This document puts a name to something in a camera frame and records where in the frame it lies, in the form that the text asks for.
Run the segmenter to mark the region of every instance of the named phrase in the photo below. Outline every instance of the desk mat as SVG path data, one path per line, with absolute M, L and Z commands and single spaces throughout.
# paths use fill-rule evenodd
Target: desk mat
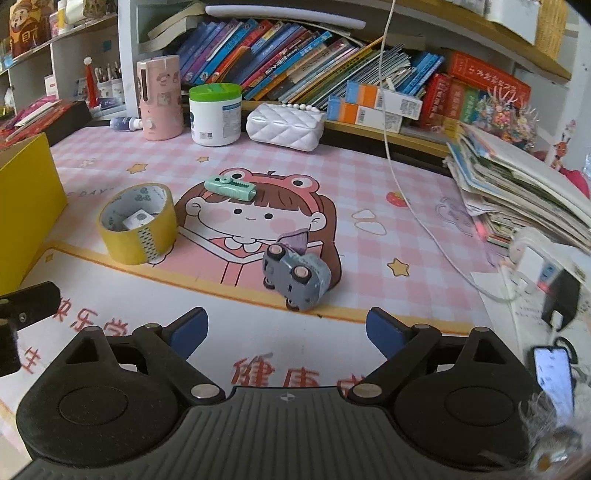
M 53 319 L 21 332 L 23 368 L 0 379 L 0 432 L 13 443 L 22 395 L 87 325 L 124 335 L 202 306 L 210 333 L 189 361 L 226 391 L 286 382 L 350 387 L 384 360 L 363 325 L 374 306 L 409 325 L 430 323 L 448 333 L 490 325 L 478 292 L 412 217 L 383 158 L 324 145 L 302 153 L 246 135 L 217 148 L 196 145 L 188 133 L 148 142 L 140 132 L 103 127 L 76 132 L 52 153 L 69 204 L 24 285 L 52 280 L 62 301 Z M 458 266 L 467 273 L 494 271 L 495 259 L 453 180 L 403 164 L 394 168 L 413 208 Z M 204 199 L 203 182 L 223 171 L 258 183 L 262 198 L 252 205 Z M 176 243 L 155 264 L 117 264 L 96 218 L 116 192 L 146 182 L 172 191 Z M 278 235 L 302 227 L 311 230 L 310 249 L 340 281 L 317 308 L 294 313 L 263 288 L 261 252 Z

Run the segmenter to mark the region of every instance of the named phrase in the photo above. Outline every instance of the white charging cable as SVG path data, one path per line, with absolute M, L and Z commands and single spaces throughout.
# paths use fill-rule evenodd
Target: white charging cable
M 418 222 L 418 224 L 420 226 L 422 226 L 424 228 L 424 230 L 428 233 L 428 235 L 433 239 L 433 241 L 435 242 L 435 245 L 437 245 L 438 249 L 441 251 L 441 253 L 445 257 L 445 259 L 450 263 L 450 265 L 462 276 L 462 278 L 464 280 L 466 280 L 472 287 L 477 289 L 480 293 L 482 293 L 486 297 L 489 297 L 490 299 L 497 301 L 499 303 L 511 303 L 512 301 L 515 301 L 519 296 L 521 296 L 523 294 L 524 289 L 517 290 L 515 292 L 515 295 L 508 298 L 508 299 L 503 298 L 503 297 L 498 297 L 497 295 L 494 295 L 491 292 L 489 292 L 488 290 L 477 285 L 476 282 L 474 282 L 470 277 L 468 277 L 468 275 L 466 275 L 463 271 L 461 271 L 460 268 L 448 256 L 448 254 L 445 253 L 445 250 L 443 249 L 443 247 L 441 246 L 439 241 L 437 241 L 437 238 L 435 238 L 435 235 L 433 235 L 431 233 L 431 230 L 429 230 L 429 228 L 427 228 L 427 226 L 417 216 L 417 214 L 413 210 L 413 207 L 411 206 L 410 202 L 406 198 L 406 195 L 404 194 L 404 191 L 402 190 L 402 187 L 400 186 L 400 182 L 396 178 L 396 174 L 394 173 L 394 168 L 392 166 L 392 158 L 390 157 L 390 146 L 388 145 L 388 132 L 386 131 L 386 124 L 387 124 L 387 121 L 386 121 L 386 101 L 385 101 L 385 97 L 384 97 L 384 87 L 383 87 L 384 77 L 382 75 L 382 62 L 384 59 L 384 50 L 386 48 L 386 35 L 388 35 L 388 30 L 390 28 L 390 22 L 392 21 L 392 15 L 394 14 L 394 6 L 396 6 L 396 0 L 392 0 L 392 5 L 390 7 L 390 13 L 388 14 L 388 20 L 386 21 L 386 27 L 384 28 L 384 36 L 382 38 L 382 45 L 379 49 L 379 62 L 378 62 L 379 92 L 380 92 L 380 95 L 382 96 L 382 113 L 384 114 L 384 125 L 383 125 L 384 145 L 386 146 L 386 157 L 388 159 L 388 165 L 390 166 L 390 171 L 392 172 L 392 176 L 394 178 L 394 181 L 396 182 L 396 185 L 398 186 L 398 190 L 400 191 L 402 198 L 404 199 L 404 201 L 408 205 L 408 209 L 413 214 L 413 217 L 415 217 L 415 220 Z

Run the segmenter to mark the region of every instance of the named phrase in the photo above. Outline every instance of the barcode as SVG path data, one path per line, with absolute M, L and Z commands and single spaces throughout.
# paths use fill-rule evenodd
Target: barcode
M 403 99 L 400 104 L 400 111 L 403 115 L 417 116 L 418 115 L 418 103 L 412 100 Z

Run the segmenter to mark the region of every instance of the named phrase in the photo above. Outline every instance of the pink thermos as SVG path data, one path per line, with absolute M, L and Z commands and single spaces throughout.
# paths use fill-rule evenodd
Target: pink thermos
M 183 131 L 178 55 L 138 62 L 139 110 L 144 138 L 167 140 Z

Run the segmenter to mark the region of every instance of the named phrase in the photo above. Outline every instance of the silver screw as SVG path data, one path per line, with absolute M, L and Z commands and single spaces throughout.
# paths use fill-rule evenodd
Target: silver screw
M 382 394 L 382 388 L 373 383 L 360 383 L 353 387 L 353 393 L 361 398 L 375 398 Z
M 202 383 L 200 385 L 195 385 L 191 389 L 191 395 L 195 398 L 212 398 L 215 397 L 218 393 L 220 393 L 220 389 L 217 385 L 212 385 L 211 383 Z

